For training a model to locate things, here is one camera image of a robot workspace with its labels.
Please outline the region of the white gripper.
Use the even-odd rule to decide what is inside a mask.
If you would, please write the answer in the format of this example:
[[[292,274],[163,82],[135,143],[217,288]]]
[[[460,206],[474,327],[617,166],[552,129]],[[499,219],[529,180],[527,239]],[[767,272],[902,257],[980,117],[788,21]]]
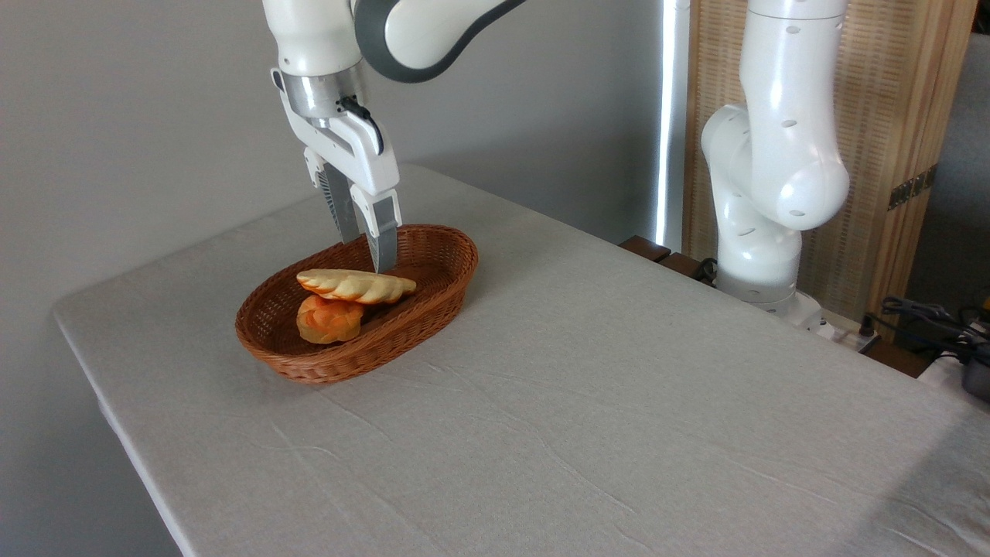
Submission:
[[[321,191],[343,243],[360,236],[353,203],[364,216],[367,243],[375,272],[385,274],[398,258],[398,228],[402,226],[398,195],[398,165],[391,142],[356,112],[337,108],[335,116],[304,117],[293,108],[290,93],[302,92],[299,78],[272,68],[287,120],[304,145],[312,185]]]

